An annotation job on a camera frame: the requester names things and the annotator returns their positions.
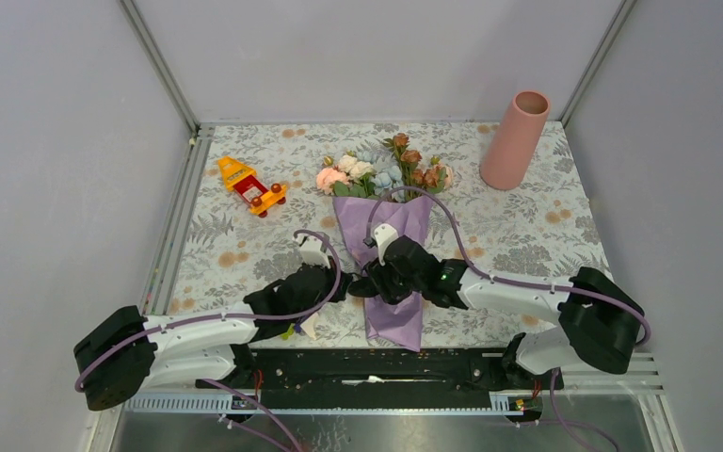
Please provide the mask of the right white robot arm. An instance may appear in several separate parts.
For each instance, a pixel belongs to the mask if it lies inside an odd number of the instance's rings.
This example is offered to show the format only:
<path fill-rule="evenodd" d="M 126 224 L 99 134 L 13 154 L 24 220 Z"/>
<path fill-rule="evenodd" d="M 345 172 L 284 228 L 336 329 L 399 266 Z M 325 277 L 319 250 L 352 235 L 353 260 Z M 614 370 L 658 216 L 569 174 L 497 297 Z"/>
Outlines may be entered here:
<path fill-rule="evenodd" d="M 517 388 L 573 363 L 624 374 L 645 326 L 639 306 L 594 268 L 561 282 L 486 275 L 463 259 L 440 260 L 406 236 L 390 240 L 364 265 L 351 292 L 388 304 L 418 294 L 444 309 L 493 309 L 551 323 L 547 331 L 519 333 L 509 342 L 502 373 Z"/>

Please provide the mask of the purple paper flower bouquet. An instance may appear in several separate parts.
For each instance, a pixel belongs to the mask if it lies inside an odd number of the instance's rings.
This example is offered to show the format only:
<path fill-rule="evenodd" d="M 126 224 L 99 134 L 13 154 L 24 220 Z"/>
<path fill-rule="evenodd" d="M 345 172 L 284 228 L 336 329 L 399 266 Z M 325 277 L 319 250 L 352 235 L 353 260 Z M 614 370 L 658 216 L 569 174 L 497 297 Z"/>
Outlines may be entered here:
<path fill-rule="evenodd" d="M 392 226 L 401 236 L 423 244 L 427 237 L 432 201 L 422 192 L 438 194 L 452 183 L 452 171 L 437 157 L 425 162 L 404 133 L 365 143 L 337 160 L 325 158 L 316 176 L 316 188 L 333 197 L 345 248 L 364 266 L 378 261 L 367 247 L 367 219 L 372 226 Z M 380 295 L 360 295 L 369 339 L 382 339 L 407 350 L 421 347 L 422 302 L 408 295 L 395 304 Z"/>

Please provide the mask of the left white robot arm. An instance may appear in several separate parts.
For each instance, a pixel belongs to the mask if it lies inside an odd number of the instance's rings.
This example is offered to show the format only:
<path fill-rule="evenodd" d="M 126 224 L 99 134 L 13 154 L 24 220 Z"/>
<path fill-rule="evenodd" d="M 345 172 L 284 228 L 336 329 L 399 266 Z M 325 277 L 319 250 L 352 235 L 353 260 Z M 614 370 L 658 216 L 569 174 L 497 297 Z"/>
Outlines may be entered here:
<path fill-rule="evenodd" d="M 335 267 L 301 266 L 230 307 L 193 315 L 142 315 L 124 306 L 73 349 L 76 392 L 103 411 L 142 389 L 196 379 L 251 381 L 248 346 L 280 336 L 329 302 L 345 298 L 354 277 Z"/>

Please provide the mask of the black ribbon with gold letters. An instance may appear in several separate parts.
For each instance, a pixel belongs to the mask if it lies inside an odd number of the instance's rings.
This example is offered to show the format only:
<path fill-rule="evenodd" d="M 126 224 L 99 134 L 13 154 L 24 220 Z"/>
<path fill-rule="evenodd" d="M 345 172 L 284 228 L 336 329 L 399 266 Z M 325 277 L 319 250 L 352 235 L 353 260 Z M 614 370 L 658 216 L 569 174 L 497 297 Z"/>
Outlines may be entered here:
<path fill-rule="evenodd" d="M 379 290 L 372 278 L 355 274 L 347 288 L 347 293 L 356 298 L 371 299 L 379 295 Z"/>

